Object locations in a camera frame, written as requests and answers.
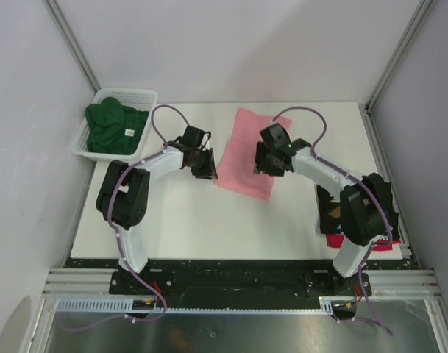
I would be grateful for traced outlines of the pink t-shirt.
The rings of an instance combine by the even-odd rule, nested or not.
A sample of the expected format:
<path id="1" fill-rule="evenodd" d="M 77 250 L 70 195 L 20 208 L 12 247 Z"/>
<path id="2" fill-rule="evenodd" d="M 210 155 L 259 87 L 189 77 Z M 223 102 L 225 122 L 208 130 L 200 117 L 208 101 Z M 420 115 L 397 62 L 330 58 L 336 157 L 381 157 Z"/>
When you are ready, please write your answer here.
<path id="1" fill-rule="evenodd" d="M 260 131 L 269 127 L 272 117 L 240 108 L 232 134 L 218 164 L 216 185 L 267 202 L 271 198 L 274 177 L 254 172 Z"/>

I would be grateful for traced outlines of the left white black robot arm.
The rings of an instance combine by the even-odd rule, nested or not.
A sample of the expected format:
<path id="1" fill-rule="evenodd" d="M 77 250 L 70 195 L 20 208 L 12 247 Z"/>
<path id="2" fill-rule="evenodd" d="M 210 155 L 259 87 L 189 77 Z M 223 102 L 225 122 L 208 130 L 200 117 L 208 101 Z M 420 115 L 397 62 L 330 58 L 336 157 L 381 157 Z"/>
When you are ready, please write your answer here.
<path id="1" fill-rule="evenodd" d="M 136 294 L 146 292 L 150 275 L 142 271 L 149 261 L 142 236 L 135 228 L 142 222 L 153 182 L 171 172 L 189 168 L 197 179 L 218 178 L 212 148 L 169 146 L 128 164 L 109 163 L 96 199 L 96 209 L 110 225 L 118 241 L 120 264 L 128 270 L 125 285 Z"/>

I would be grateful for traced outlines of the black printed t-shirt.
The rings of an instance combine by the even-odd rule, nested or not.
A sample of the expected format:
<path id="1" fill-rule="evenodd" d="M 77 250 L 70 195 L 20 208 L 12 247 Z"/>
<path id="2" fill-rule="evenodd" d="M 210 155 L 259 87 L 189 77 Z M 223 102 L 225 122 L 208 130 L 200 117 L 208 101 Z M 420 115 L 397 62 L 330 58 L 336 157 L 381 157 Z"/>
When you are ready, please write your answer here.
<path id="1" fill-rule="evenodd" d="M 334 240 L 339 243 L 344 239 L 344 231 L 341 227 L 341 208 L 334 197 L 320 185 L 316 186 L 316 198 L 319 208 L 319 228 L 320 233 L 326 235 L 327 241 L 331 247 L 339 248 L 341 245 L 331 245 Z M 399 213 L 393 209 L 387 211 L 386 216 L 392 227 L 393 243 L 400 243 L 398 234 Z"/>

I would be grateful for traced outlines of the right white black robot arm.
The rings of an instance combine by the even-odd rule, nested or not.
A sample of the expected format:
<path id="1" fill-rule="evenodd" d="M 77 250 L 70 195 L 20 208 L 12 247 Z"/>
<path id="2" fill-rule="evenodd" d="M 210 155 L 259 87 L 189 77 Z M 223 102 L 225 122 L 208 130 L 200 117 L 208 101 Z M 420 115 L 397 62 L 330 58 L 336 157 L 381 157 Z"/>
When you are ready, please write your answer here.
<path id="1" fill-rule="evenodd" d="M 391 184 L 377 173 L 351 173 L 316 154 L 302 139 L 257 143 L 255 170 L 271 177 L 282 177 L 287 171 L 300 174 L 333 198 L 339 209 L 338 227 L 344 235 L 333 260 L 336 271 L 327 277 L 328 288 L 336 295 L 353 288 L 352 275 L 375 246 L 391 245 L 399 237 L 399 213 L 394 209 Z"/>

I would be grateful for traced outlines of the red t-shirt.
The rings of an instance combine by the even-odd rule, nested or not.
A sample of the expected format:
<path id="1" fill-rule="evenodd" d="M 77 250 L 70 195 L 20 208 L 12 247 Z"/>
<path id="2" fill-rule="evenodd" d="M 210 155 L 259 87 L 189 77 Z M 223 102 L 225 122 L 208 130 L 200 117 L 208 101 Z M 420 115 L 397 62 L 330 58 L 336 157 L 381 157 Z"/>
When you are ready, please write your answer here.
<path id="1" fill-rule="evenodd" d="M 327 246 L 334 249 L 339 249 L 344 241 L 344 234 L 326 234 L 325 235 Z M 388 244 L 388 236 L 383 235 L 378 241 L 379 244 L 374 246 L 374 252 L 386 252 L 391 251 L 394 248 L 394 244 L 400 244 L 400 239 L 393 239 L 390 244 Z"/>

